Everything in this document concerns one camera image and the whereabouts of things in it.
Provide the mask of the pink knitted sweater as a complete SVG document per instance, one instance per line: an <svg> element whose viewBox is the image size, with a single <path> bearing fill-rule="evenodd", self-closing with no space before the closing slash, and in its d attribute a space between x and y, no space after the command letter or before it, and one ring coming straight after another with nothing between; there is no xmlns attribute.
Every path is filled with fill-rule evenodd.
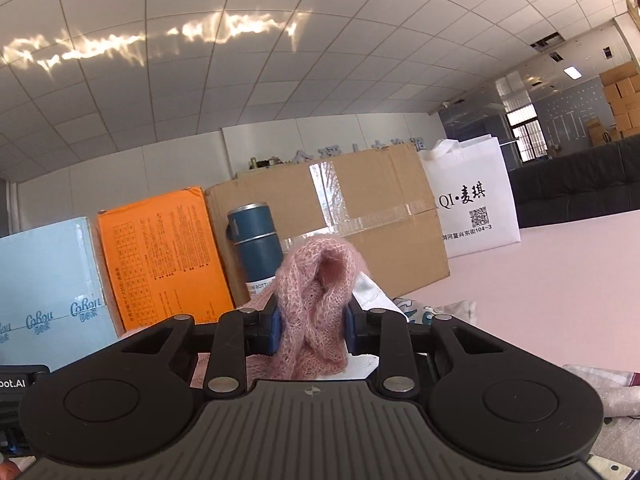
<svg viewBox="0 0 640 480"><path fill-rule="evenodd" d="M357 249L335 236L315 236L289 252L274 281L245 305L265 309L276 298L284 323L274 356L250 356L247 381L313 380L344 372L343 310L356 279L369 270Z"/></svg>

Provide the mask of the white t-shirt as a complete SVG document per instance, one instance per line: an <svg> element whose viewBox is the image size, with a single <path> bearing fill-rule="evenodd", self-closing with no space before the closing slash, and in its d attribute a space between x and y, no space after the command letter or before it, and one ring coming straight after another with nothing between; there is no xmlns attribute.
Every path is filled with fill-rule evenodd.
<svg viewBox="0 0 640 480"><path fill-rule="evenodd" d="M363 311L394 311L401 313L406 321L412 324L430 325L434 316L444 314L460 318L460 320L472 325L475 325L477 320L476 303L474 301L463 300L454 304L446 304L446 306L430 307L409 298L390 299L378 287L378 284L363 272L360 272L356 278L352 296L354 296ZM340 374L336 374L335 378L364 379L377 367L378 357L372 356L372 354L348 356L346 368Z"/></svg>

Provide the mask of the dark blue vacuum bottle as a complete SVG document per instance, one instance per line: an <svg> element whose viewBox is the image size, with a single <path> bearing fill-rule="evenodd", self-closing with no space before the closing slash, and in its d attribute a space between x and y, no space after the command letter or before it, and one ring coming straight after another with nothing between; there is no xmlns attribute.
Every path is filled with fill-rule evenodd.
<svg viewBox="0 0 640 480"><path fill-rule="evenodd" d="M274 280L283 261L269 206L250 203L229 211L227 237L240 259L250 298L254 298Z"/></svg>

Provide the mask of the orange cardboard box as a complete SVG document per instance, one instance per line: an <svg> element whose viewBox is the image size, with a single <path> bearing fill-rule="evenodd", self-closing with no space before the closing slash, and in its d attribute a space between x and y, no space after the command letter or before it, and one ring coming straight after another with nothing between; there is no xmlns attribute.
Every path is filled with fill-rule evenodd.
<svg viewBox="0 0 640 480"><path fill-rule="evenodd" d="M127 332L178 314L213 323L233 309L201 188L103 211L96 220Z"/></svg>

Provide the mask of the brown cardboard box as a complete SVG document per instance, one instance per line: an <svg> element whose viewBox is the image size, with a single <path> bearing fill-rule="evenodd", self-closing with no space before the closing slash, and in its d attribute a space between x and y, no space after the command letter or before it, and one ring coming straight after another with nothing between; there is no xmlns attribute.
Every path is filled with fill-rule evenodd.
<svg viewBox="0 0 640 480"><path fill-rule="evenodd" d="M264 203L285 252L314 235L343 237L390 297L448 278L434 195L421 159L398 144L304 164L254 170L205 192L234 303L250 299L228 214Z"/></svg>

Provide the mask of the white shopping bag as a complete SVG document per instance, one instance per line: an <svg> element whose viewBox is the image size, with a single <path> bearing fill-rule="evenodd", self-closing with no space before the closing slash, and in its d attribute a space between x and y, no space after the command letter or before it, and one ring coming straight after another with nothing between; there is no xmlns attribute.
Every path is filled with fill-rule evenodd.
<svg viewBox="0 0 640 480"><path fill-rule="evenodd" d="M456 258L521 240L508 170L490 134L439 140L421 154L447 256Z"/></svg>

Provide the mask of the light blue cardboard box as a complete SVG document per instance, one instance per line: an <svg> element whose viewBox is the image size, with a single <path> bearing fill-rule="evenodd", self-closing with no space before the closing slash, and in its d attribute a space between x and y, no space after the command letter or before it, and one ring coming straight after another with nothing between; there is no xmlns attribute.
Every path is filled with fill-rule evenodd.
<svg viewBox="0 0 640 480"><path fill-rule="evenodd" d="M1 363L57 370L125 333L86 217L2 237Z"/></svg>

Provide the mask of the cartoon patterned grey bedsheet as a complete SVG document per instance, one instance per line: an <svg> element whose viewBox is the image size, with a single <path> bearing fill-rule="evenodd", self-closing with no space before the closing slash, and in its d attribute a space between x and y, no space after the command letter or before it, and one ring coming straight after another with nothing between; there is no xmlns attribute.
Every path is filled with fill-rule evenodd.
<svg viewBox="0 0 640 480"><path fill-rule="evenodd" d="M588 465L603 479L639 478L639 373L564 365L597 391L603 426L589 453Z"/></svg>

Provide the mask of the black sofa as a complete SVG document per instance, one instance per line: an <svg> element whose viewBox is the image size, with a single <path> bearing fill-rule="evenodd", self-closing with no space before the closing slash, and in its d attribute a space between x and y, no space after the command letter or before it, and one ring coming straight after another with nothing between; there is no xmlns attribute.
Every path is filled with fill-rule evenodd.
<svg viewBox="0 0 640 480"><path fill-rule="evenodd" d="M637 210L638 136L509 172L518 225L574 222Z"/></svg>

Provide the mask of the stacked brown cartons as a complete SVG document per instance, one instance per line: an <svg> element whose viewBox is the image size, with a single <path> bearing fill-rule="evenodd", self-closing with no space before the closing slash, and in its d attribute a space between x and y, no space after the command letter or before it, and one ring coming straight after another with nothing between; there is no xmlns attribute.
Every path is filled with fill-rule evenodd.
<svg viewBox="0 0 640 480"><path fill-rule="evenodd" d="M591 118L586 128L593 146L628 139L639 134L639 71L634 61L600 73L605 102L613 114L614 125L607 127L600 118Z"/></svg>

